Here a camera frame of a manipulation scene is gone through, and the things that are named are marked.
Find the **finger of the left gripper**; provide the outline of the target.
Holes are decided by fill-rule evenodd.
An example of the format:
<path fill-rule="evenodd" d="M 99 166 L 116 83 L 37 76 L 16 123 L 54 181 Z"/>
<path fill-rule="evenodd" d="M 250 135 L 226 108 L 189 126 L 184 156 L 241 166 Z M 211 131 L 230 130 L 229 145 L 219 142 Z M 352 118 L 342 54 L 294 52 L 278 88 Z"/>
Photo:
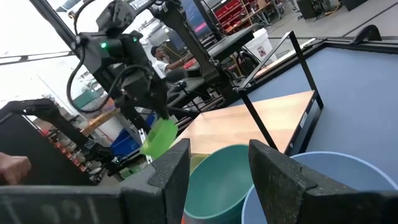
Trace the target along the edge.
<path fill-rule="evenodd" d="M 147 132 L 147 123 L 140 113 L 138 113 L 132 105 L 121 105 L 120 110 L 124 117 L 128 119 L 137 129 L 143 129 Z"/>
<path fill-rule="evenodd" d="M 155 99 L 153 101 L 153 110 L 164 120 L 170 118 L 167 104 L 164 100 Z"/>

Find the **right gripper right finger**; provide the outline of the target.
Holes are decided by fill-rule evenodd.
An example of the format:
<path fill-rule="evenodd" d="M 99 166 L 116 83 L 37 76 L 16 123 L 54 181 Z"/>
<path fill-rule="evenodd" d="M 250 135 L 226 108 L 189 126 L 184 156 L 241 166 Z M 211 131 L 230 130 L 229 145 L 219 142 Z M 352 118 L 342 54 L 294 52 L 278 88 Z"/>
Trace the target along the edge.
<path fill-rule="evenodd" d="M 352 188 L 252 139 L 249 165 L 268 223 L 351 223 Z"/>

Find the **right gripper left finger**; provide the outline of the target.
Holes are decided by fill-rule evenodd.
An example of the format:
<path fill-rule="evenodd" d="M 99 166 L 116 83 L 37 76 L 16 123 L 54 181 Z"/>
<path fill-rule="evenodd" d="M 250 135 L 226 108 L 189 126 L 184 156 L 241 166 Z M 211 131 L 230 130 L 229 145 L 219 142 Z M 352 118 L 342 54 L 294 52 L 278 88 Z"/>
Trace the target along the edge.
<path fill-rule="evenodd" d="M 182 139 L 120 183 L 125 223 L 180 224 L 190 176 L 190 140 Z"/>

